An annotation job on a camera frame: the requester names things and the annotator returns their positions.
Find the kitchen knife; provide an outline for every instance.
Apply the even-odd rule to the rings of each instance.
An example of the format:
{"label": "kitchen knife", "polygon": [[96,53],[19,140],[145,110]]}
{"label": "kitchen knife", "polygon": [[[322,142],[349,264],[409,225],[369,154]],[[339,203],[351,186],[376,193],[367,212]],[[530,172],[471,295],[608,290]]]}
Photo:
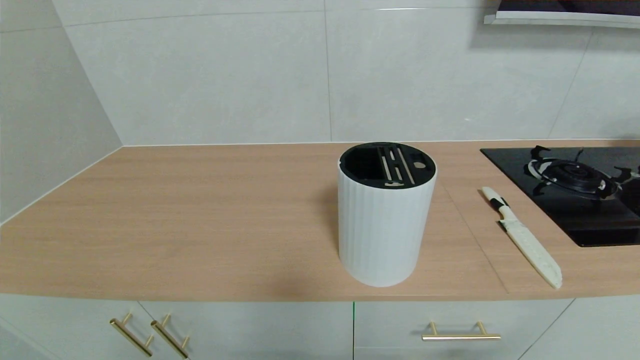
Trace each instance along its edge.
{"label": "kitchen knife", "polygon": [[549,255],[540,241],[531,231],[516,217],[509,204],[492,188],[483,187],[482,193],[489,200],[491,206],[502,214],[500,224],[507,231],[509,237],[518,246],[522,254],[531,265],[555,289],[562,286],[562,271],[554,258]]}

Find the white tile wall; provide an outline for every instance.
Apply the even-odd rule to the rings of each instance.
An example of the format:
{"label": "white tile wall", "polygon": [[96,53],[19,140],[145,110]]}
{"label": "white tile wall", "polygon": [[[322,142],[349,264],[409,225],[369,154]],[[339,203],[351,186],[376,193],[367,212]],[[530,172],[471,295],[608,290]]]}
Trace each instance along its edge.
{"label": "white tile wall", "polygon": [[333,140],[546,138],[591,30],[483,13],[327,12]]}
{"label": "white tile wall", "polygon": [[61,26],[51,0],[0,0],[0,32]]}
{"label": "white tile wall", "polygon": [[377,10],[416,8],[482,8],[500,4],[500,0],[325,0],[331,10]]}
{"label": "white tile wall", "polygon": [[323,12],[67,32],[125,145],[330,141]]}
{"label": "white tile wall", "polygon": [[554,138],[640,138],[640,30],[595,28]]}
{"label": "white tile wall", "polygon": [[0,45],[4,221],[121,143],[64,28],[1,33]]}
{"label": "white tile wall", "polygon": [[53,0],[65,26],[221,13],[324,10],[323,0]]}

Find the black glass cooktop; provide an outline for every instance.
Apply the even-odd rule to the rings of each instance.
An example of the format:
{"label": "black glass cooktop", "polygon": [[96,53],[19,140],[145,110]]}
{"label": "black glass cooktop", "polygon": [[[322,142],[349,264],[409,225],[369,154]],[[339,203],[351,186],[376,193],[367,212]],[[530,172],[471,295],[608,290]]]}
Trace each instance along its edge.
{"label": "black glass cooktop", "polygon": [[640,147],[481,151],[576,244],[640,245]]}

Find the cabinet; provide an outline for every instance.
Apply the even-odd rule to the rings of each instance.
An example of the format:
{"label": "cabinet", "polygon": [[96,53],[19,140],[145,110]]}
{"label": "cabinet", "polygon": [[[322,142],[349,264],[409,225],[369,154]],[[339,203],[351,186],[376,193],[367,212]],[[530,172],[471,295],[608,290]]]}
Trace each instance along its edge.
{"label": "cabinet", "polygon": [[[355,360],[517,360],[571,302],[357,302]],[[430,322],[440,334],[479,334],[476,323],[502,336],[498,341],[430,341]]]}
{"label": "cabinet", "polygon": [[640,295],[576,299],[522,360],[637,360]]}
{"label": "cabinet", "polygon": [[0,318],[1,360],[60,360]]}
{"label": "cabinet", "polygon": [[141,302],[191,360],[351,360],[351,302]]}
{"label": "cabinet", "polygon": [[[109,324],[127,313],[132,317],[126,328],[144,343],[153,332],[152,319],[137,302],[0,295],[0,317],[65,360],[147,359]],[[154,360],[178,359],[154,337],[149,346]]]}

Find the gold handle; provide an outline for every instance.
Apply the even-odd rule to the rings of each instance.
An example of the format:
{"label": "gold handle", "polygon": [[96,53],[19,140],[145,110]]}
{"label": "gold handle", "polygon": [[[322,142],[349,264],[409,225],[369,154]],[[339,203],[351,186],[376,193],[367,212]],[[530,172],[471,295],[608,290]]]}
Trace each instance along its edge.
{"label": "gold handle", "polygon": [[430,322],[431,334],[423,334],[423,341],[452,341],[452,340],[500,340],[502,336],[500,334],[487,334],[482,322],[477,322],[476,325],[480,328],[480,334],[452,334],[452,335],[440,335],[436,329],[436,323]]}
{"label": "gold handle", "polygon": [[186,338],[184,338],[184,340],[182,340],[182,344],[178,343],[178,341],[175,341],[173,336],[171,336],[171,334],[169,334],[164,328],[166,326],[166,323],[169,322],[170,318],[171,318],[171,314],[167,314],[164,317],[164,320],[162,321],[162,323],[159,323],[154,320],[151,322],[151,327],[153,327],[157,331],[157,333],[160,334],[160,336],[162,336],[162,338],[167,343],[169,343],[169,345],[171,345],[171,347],[178,353],[178,355],[182,356],[183,359],[186,359],[187,357],[189,357],[189,354],[185,351],[185,348],[187,347],[187,343],[189,342],[189,336],[187,336]]}
{"label": "gold handle", "polygon": [[146,343],[142,343],[142,341],[138,340],[138,338],[136,336],[134,336],[134,334],[131,334],[131,331],[129,331],[125,325],[127,325],[127,322],[129,321],[129,319],[131,319],[133,315],[131,313],[128,313],[127,316],[124,317],[124,320],[122,320],[122,322],[120,322],[120,320],[118,319],[111,319],[109,321],[109,323],[116,328],[116,330],[122,334],[122,336],[124,336],[127,340],[129,340],[133,346],[135,346],[136,348],[138,348],[138,350],[142,351],[143,354],[145,354],[147,357],[151,357],[151,355],[153,355],[154,353],[151,352],[151,350],[149,350],[149,344],[151,344],[151,341],[154,339],[154,336],[151,335],[149,336],[149,339],[147,339]]}

